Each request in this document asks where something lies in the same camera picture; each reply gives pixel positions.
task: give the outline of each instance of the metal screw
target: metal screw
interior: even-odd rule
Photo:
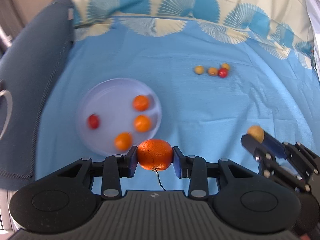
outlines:
[[[267,178],[267,179],[270,178],[270,171],[264,170],[263,176],[264,176],[265,178]]]
[[[205,197],[207,195],[207,193],[202,190],[202,189],[195,189],[193,191],[191,191],[191,196],[193,197]]]
[[[116,197],[119,195],[119,191],[114,189],[114,188],[108,188],[106,190],[103,191],[103,194],[106,197]]]

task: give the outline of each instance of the mandarin orange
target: mandarin orange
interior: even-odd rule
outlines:
[[[146,111],[149,108],[149,98],[144,95],[139,95],[132,101],[133,109],[137,111]]]
[[[114,144],[119,151],[126,151],[132,146],[132,135],[128,132],[119,133]]]
[[[152,122],[146,115],[138,115],[134,121],[133,126],[137,132],[147,132],[151,129]]]
[[[150,171],[164,171],[172,162],[173,152],[169,143],[150,139],[138,146],[137,158],[141,167]]]

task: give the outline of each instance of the round pad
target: round pad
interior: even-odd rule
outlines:
[[[132,101],[138,95],[150,100],[149,109],[138,112]],[[97,114],[100,126],[91,130],[87,118]],[[138,133],[133,120],[138,115],[147,115],[152,122],[151,130]],[[146,84],[130,78],[110,79],[92,88],[83,98],[77,112],[77,130],[84,144],[93,152],[103,156],[125,154],[114,146],[115,137],[121,132],[132,134],[133,145],[153,138],[158,131],[162,117],[161,105],[157,95]]]
[[[88,188],[72,179],[56,177],[20,189],[13,195],[9,210],[24,229],[57,234],[83,225],[96,207],[96,197]]]
[[[320,208],[318,201],[309,193],[300,193],[298,198],[301,203],[301,212],[293,230],[298,235],[311,231],[320,219]]]
[[[268,212],[278,205],[277,198],[264,191],[250,191],[244,193],[241,197],[242,205],[255,212]]]
[[[257,175],[229,182],[215,196],[213,208],[238,230],[271,234],[293,227],[300,202],[294,192]]]
[[[33,206],[41,211],[57,211],[69,203],[66,193],[59,190],[45,190],[32,198]]]

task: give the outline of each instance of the white plate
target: white plate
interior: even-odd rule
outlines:
[[[138,112],[132,101],[138,95],[148,96],[150,107]],[[91,130],[87,118],[97,114],[100,126]],[[134,130],[133,120],[145,114],[152,121],[152,129],[145,133]],[[77,130],[84,144],[103,156],[126,154],[114,146],[114,138],[121,132],[132,134],[133,145],[153,138],[161,123],[162,111],[157,95],[146,84],[130,78],[116,78],[102,82],[92,88],[82,99],[77,111]]]

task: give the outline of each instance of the orange cherry tomato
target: orange cherry tomato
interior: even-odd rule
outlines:
[[[149,108],[149,98],[143,95],[136,96],[132,101],[132,106],[137,111],[146,111]]]
[[[147,132],[151,129],[152,122],[146,115],[138,115],[134,121],[133,126],[138,132]]]
[[[128,132],[119,133],[114,144],[119,151],[126,151],[132,146],[132,135]]]

